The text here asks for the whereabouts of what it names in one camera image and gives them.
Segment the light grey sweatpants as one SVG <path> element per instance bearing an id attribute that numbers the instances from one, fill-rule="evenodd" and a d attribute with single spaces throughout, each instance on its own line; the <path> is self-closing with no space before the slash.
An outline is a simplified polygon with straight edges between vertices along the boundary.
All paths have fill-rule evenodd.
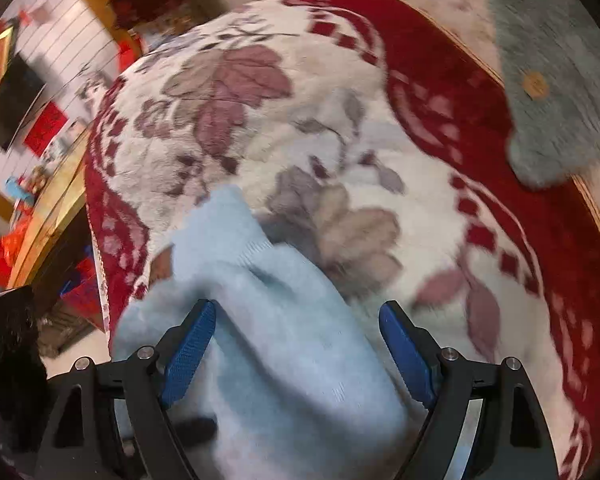
<path id="1" fill-rule="evenodd" d="M 127 358 L 218 303 L 215 331 L 172 422 L 218 431 L 186 455 L 203 479 L 389 479 L 406 452 L 406 403 L 349 306 L 297 249 L 272 243 L 233 185 L 171 238 L 172 274 L 121 315 Z"/>

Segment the red floral plush blanket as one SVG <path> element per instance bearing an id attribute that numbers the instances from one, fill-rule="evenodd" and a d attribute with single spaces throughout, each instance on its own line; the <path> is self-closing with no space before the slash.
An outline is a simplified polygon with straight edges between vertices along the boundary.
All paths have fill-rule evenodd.
<path id="1" fill-rule="evenodd" d="M 233 185 L 340 293 L 406 403 L 381 305 L 468 360 L 524 366 L 558 474 L 600 463 L 600 213 L 518 179 L 504 91 L 400 0 L 261 0 L 167 41 L 96 107 L 88 220 L 112 338 L 172 274 L 172 235 Z"/>

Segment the grey-green fleece jacket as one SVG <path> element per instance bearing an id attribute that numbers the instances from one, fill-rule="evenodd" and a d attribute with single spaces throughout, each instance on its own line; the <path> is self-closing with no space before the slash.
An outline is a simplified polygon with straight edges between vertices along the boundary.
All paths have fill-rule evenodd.
<path id="1" fill-rule="evenodd" d="M 580 0 L 489 0 L 514 123 L 510 166 L 536 188 L 600 162 L 600 29 Z"/>

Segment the red paper wall decoration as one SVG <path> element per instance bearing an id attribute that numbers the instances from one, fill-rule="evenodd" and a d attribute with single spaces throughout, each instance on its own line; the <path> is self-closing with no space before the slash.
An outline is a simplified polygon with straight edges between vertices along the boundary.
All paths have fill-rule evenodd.
<path id="1" fill-rule="evenodd" d="M 36 157 L 41 157 L 48 144 L 60 133 L 60 130 L 65 127 L 67 122 L 67 115 L 55 102 L 47 102 L 42 112 L 38 115 L 38 118 L 35 119 L 33 126 L 24 137 L 24 145 Z"/>

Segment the black wall-mounted screen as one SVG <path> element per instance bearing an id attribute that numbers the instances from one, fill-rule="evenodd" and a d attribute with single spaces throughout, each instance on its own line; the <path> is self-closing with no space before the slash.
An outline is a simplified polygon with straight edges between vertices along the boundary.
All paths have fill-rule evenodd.
<path id="1" fill-rule="evenodd" d="M 16 53 L 0 82 L 0 149 L 7 152 L 46 87 L 38 73 Z"/>

